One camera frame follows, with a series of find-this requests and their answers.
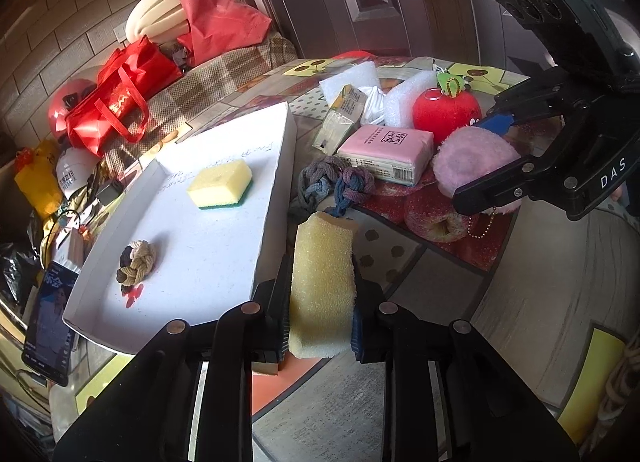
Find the pink plush pad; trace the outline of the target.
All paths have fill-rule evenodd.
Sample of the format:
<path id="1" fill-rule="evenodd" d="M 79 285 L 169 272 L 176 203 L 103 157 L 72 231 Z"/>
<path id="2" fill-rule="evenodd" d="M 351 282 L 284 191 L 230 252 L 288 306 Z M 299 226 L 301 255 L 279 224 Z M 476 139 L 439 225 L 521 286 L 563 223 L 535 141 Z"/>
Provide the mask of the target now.
<path id="1" fill-rule="evenodd" d="M 457 188 L 506 166 L 521 156 L 502 137 L 476 126 L 452 132 L 432 159 L 438 190 L 448 199 Z"/>

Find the red plush apple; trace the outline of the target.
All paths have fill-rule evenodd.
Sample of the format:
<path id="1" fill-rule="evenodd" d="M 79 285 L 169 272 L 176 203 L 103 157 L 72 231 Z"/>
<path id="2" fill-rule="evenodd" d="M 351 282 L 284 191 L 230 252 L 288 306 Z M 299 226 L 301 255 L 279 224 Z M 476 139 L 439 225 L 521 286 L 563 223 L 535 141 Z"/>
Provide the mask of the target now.
<path id="1" fill-rule="evenodd" d="M 482 110 L 461 76 L 440 72 L 436 81 L 418 97 L 411 114 L 413 127 L 432 133 L 438 147 L 455 130 L 480 122 Z"/>

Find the pink tissue pack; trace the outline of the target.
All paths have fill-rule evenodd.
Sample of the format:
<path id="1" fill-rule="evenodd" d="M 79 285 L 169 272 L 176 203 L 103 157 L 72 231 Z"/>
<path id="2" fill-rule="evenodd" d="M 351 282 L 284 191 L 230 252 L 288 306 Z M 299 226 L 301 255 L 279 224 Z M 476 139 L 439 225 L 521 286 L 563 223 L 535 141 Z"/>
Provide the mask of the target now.
<path id="1" fill-rule="evenodd" d="M 415 186 L 434 156 L 434 135 L 426 130 L 363 125 L 337 149 L 351 167 L 362 167 L 375 178 Z"/>

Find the brown braided knot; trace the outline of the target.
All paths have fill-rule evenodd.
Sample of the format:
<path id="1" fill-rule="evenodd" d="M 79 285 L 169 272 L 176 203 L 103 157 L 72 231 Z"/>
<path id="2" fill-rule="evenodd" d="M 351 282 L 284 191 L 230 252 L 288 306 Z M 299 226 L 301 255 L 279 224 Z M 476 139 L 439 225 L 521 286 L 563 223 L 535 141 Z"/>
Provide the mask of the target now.
<path id="1" fill-rule="evenodd" d="M 116 271 L 116 281 L 124 292 L 140 284 L 152 271 L 156 260 L 154 246 L 145 240 L 130 242 L 122 250 L 119 257 L 119 267 Z"/>

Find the white foam sheet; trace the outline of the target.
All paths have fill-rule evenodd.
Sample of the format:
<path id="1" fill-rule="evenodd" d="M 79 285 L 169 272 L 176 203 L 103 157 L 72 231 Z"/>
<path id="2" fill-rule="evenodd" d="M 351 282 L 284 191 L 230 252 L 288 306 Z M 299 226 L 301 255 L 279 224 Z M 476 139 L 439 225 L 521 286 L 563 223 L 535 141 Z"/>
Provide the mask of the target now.
<path id="1" fill-rule="evenodd" d="M 384 99 L 385 125 L 413 128 L 413 105 L 421 94 L 437 85 L 436 76 L 435 71 L 423 70 L 393 87 Z"/>

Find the yellow green scrub sponge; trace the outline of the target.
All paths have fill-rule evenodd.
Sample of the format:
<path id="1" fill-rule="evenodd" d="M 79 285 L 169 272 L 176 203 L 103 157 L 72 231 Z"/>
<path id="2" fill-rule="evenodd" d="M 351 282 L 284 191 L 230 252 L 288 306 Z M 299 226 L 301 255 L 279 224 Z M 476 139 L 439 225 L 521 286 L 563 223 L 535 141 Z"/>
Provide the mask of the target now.
<path id="1" fill-rule="evenodd" d="M 188 188 L 191 201 L 198 208 L 222 208 L 238 205 L 253 174 L 243 160 L 236 160 L 201 170 Z"/>

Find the blue purple braided knot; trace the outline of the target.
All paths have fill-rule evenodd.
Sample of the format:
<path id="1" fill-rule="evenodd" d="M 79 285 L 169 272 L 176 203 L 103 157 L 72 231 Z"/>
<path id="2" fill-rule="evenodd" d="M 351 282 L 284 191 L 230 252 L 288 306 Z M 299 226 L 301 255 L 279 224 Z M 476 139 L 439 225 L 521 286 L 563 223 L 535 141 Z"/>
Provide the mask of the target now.
<path id="1" fill-rule="evenodd" d="M 324 211 L 333 217 L 344 217 L 352 206 L 366 202 L 374 189 L 371 172 L 361 166 L 346 167 L 334 188 L 334 205 Z"/>

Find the grey braided knot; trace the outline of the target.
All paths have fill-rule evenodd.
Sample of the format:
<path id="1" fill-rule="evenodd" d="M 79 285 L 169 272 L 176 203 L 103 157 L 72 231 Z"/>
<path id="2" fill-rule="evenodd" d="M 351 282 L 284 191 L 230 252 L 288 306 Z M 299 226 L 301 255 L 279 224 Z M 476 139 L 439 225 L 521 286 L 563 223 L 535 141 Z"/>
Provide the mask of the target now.
<path id="1" fill-rule="evenodd" d="M 324 156 L 304 167 L 298 174 L 296 197 L 288 212 L 308 217 L 331 194 L 345 167 L 345 162 L 336 156 Z"/>

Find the white foam block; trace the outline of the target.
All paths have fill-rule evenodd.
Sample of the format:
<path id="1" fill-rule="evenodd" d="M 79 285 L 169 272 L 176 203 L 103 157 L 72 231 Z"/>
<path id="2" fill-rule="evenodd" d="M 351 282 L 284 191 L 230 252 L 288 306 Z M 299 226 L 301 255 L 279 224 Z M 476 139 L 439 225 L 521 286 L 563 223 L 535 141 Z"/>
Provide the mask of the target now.
<path id="1" fill-rule="evenodd" d="M 373 61 L 365 61 L 356 66 L 351 66 L 339 74 L 326 78 L 319 83 L 320 90 L 326 103 L 332 106 L 338 95 L 346 85 L 360 89 L 361 87 L 380 88 L 380 80 L 376 74 L 376 66 Z"/>

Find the white towel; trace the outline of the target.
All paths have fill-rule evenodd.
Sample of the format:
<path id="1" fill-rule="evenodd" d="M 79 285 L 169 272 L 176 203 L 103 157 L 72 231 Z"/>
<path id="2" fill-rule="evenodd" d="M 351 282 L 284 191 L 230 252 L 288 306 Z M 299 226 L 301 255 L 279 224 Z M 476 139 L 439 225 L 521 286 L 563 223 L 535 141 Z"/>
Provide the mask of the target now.
<path id="1" fill-rule="evenodd" d="M 360 123 L 362 125 L 383 125 L 385 121 L 385 92 L 376 86 L 362 86 L 359 87 L 359 90 L 366 96 Z"/>

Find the white cardboard box tray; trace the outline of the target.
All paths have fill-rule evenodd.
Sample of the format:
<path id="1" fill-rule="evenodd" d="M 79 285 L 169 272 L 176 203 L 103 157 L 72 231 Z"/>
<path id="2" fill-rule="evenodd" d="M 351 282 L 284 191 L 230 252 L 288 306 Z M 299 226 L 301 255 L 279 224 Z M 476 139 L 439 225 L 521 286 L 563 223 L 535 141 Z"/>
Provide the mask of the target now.
<path id="1" fill-rule="evenodd" d="M 287 104 L 255 111 L 172 144 L 127 189 L 94 240 L 63 320 L 113 352 L 134 355 L 169 321 L 213 321 L 274 278 L 286 243 L 296 124 Z M 188 189 L 206 168 L 243 160 L 253 180 L 242 203 L 201 210 Z M 140 296 L 115 279 L 134 240 L 156 252 Z"/>

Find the fruit pattern tablecloth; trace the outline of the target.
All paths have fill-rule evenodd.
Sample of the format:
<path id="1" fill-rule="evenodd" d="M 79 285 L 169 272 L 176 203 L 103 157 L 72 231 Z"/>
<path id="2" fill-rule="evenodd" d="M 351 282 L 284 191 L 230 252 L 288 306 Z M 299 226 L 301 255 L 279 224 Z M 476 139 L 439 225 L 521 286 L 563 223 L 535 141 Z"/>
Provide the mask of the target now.
<path id="1" fill-rule="evenodd" d="M 275 75 L 203 111 L 206 130 L 275 104 L 296 124 L 290 200 L 319 152 L 314 80 Z M 573 220 L 546 201 L 466 224 L 433 179 L 378 182 L 346 218 L 352 264 L 450 331 L 431 361 L 439 459 L 634 461 L 639 456 L 639 224 L 608 196 Z M 59 461 L 195 460 L 216 321 L 166 323 L 60 438 Z M 382 364 L 350 349 L 252 367 L 252 460 L 384 461 Z"/>

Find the black smartphone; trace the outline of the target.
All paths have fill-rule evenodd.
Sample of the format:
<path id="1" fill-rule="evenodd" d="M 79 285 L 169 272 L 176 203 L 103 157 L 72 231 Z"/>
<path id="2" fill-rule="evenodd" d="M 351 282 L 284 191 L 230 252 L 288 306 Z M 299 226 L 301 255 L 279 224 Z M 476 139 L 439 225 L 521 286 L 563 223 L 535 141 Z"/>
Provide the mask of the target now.
<path id="1" fill-rule="evenodd" d="M 50 263 L 37 292 L 22 353 L 26 366 L 63 387 L 68 384 L 70 353 L 76 338 L 63 321 L 63 314 L 77 278 L 76 271 Z"/>

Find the flat red bag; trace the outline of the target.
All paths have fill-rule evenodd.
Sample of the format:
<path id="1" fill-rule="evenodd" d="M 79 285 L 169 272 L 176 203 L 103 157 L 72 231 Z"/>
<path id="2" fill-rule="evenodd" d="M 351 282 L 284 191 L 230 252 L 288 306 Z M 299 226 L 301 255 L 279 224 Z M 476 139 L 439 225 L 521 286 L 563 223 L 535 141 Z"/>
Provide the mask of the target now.
<path id="1" fill-rule="evenodd" d="M 333 59 L 374 59 L 375 54 L 366 52 L 365 50 L 349 50 L 348 52 L 341 52 L 338 55 L 333 56 Z"/>

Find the plaid covered bench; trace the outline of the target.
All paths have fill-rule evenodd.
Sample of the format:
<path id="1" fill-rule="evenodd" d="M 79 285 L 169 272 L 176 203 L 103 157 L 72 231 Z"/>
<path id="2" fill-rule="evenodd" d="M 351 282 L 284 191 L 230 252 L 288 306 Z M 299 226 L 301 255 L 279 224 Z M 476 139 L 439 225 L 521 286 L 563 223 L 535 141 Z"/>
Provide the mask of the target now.
<path id="1" fill-rule="evenodd" d="M 130 144 L 119 135 L 107 141 L 103 164 L 114 176 L 124 174 L 140 156 L 182 124 L 254 78 L 296 58 L 293 43 L 272 31 L 256 46 L 230 50 L 196 66 L 148 101 L 150 119 L 142 141 Z"/>

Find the yellow plastic bag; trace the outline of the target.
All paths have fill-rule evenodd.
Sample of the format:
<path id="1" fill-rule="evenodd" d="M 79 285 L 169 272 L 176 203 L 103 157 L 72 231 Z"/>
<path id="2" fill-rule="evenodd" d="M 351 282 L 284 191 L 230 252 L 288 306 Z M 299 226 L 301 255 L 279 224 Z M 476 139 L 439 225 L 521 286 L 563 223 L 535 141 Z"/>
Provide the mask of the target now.
<path id="1" fill-rule="evenodd" d="M 52 139 L 43 139 L 35 149 L 23 148 L 15 156 L 15 183 L 42 220 L 54 214 L 63 200 L 55 175 L 59 156 Z"/>

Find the red tote bag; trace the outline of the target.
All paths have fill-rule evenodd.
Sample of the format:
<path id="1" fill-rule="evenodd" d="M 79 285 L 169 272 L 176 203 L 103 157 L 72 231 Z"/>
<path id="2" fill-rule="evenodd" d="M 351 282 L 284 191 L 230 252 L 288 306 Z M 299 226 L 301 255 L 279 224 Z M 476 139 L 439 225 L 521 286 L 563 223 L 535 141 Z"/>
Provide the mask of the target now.
<path id="1" fill-rule="evenodd" d="M 151 118 L 149 100 L 181 77 L 178 66 L 147 37 L 114 50 L 96 88 L 67 115 L 70 145 L 100 158 L 114 134 L 130 144 L 142 141 Z"/>

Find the red helmet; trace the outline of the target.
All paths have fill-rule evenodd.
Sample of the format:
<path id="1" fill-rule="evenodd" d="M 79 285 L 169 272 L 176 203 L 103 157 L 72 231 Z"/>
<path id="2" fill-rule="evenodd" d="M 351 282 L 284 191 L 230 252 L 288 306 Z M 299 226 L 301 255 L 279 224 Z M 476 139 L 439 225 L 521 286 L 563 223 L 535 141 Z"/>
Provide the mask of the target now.
<path id="1" fill-rule="evenodd" d="M 48 107 L 47 117 L 51 134 L 56 140 L 60 140 L 67 133 L 67 115 L 95 89 L 95 82 L 85 78 L 73 78 L 55 92 Z"/>

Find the red paper bag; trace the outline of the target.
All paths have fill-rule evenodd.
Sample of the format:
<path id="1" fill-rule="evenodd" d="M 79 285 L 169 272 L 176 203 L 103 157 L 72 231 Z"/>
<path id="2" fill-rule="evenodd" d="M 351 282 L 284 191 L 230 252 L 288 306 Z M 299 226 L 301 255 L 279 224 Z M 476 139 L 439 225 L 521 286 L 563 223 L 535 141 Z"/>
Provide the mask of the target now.
<path id="1" fill-rule="evenodd" d="M 272 20 L 240 0 L 180 0 L 190 32 L 178 42 L 190 52 L 190 65 L 199 66 L 225 52 L 259 45 Z"/>

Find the cream foam rolls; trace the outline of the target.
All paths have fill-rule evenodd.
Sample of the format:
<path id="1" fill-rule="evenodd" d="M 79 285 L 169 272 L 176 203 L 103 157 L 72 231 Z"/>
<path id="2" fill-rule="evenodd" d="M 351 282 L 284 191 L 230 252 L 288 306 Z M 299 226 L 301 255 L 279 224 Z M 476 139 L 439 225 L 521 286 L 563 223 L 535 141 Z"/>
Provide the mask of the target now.
<path id="1" fill-rule="evenodd" d="M 188 17 L 180 0 L 139 0 L 125 24 L 129 44 L 146 37 L 161 45 L 189 32 Z"/>

